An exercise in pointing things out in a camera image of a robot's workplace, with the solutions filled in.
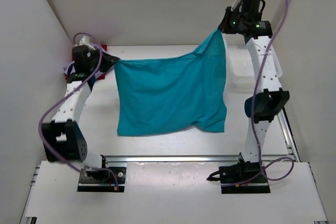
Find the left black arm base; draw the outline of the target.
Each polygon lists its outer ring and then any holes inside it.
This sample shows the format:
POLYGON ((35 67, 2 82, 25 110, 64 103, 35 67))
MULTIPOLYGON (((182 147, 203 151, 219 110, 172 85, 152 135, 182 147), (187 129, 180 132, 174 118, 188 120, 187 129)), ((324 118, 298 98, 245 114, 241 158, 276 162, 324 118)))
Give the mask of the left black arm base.
POLYGON ((126 163, 106 163, 103 171, 88 170, 80 174, 78 192, 123 193, 127 176, 126 163))

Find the teal t shirt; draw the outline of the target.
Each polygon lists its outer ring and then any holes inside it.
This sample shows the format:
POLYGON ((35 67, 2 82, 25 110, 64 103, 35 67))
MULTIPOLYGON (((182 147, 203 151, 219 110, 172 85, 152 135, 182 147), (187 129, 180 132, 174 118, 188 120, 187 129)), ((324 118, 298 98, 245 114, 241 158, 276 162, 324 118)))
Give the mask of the teal t shirt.
POLYGON ((226 50, 219 30, 185 55, 120 60, 114 73, 120 136, 166 134, 191 126, 224 132, 226 50))

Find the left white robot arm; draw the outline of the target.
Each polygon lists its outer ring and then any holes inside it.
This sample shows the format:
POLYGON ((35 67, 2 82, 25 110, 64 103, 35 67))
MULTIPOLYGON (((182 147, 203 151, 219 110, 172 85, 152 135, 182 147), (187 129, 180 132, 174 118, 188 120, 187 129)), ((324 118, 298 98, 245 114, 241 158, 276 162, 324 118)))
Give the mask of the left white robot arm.
POLYGON ((89 151, 79 120, 97 78, 119 58, 106 53, 100 45, 77 45, 72 49, 72 59, 66 73, 65 97, 51 121, 40 127, 46 156, 49 162, 81 163, 93 168, 93 178, 105 182, 110 169, 104 166, 102 155, 89 151))

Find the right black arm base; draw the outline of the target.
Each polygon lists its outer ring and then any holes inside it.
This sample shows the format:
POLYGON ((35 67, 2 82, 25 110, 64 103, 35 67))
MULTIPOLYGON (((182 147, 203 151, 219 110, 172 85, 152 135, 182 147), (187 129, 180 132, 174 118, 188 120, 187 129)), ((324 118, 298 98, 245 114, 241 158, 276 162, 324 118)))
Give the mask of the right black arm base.
POLYGON ((270 193, 269 182, 262 175, 259 162, 246 162, 241 156, 237 164, 220 166, 206 180, 220 182, 222 194, 270 193))

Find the purple t shirt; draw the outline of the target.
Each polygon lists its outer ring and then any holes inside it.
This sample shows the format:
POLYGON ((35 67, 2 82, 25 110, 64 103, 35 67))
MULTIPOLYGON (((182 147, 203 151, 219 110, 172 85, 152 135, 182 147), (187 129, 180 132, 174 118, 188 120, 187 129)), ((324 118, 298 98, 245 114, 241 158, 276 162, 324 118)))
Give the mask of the purple t shirt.
MULTIPOLYGON (((107 52, 107 45, 106 44, 101 44, 101 47, 103 49, 103 52, 107 52)), ((75 68, 74 68, 74 61, 68 63, 65 67, 64 67, 64 76, 65 76, 65 79, 67 80, 68 79, 68 76, 71 74, 71 73, 74 73, 75 72, 75 68)), ((105 73, 102 73, 101 71, 98 71, 96 74, 95 74, 95 77, 97 80, 103 80, 105 79, 106 77, 106 74, 105 73)))

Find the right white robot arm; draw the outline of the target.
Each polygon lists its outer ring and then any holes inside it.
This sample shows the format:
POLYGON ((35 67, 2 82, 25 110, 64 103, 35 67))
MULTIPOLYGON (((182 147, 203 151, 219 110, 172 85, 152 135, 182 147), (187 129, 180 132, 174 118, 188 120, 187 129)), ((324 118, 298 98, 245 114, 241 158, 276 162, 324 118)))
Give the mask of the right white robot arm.
POLYGON ((282 88, 271 45, 275 38, 269 21, 262 19, 264 0, 235 0, 228 6, 218 30, 223 34, 239 34, 245 41, 253 64, 255 87, 253 96, 245 101, 249 119, 248 132, 241 152, 245 163, 258 163, 267 130, 274 117, 289 100, 282 88))

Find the red t shirt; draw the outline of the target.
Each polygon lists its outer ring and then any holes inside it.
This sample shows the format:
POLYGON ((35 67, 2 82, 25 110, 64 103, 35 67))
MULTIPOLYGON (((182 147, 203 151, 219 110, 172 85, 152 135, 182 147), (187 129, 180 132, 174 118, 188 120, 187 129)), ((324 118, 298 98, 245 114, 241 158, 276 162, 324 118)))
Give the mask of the red t shirt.
MULTIPOLYGON (((102 60, 99 70, 95 73, 98 80, 104 79, 106 72, 113 66, 113 57, 109 55, 105 49, 106 45, 102 45, 102 60)), ((67 80, 70 75, 75 73, 86 73, 90 75, 95 70, 100 57, 100 49, 96 44, 93 48, 89 46, 76 46, 72 49, 72 61, 64 67, 64 75, 67 80)))

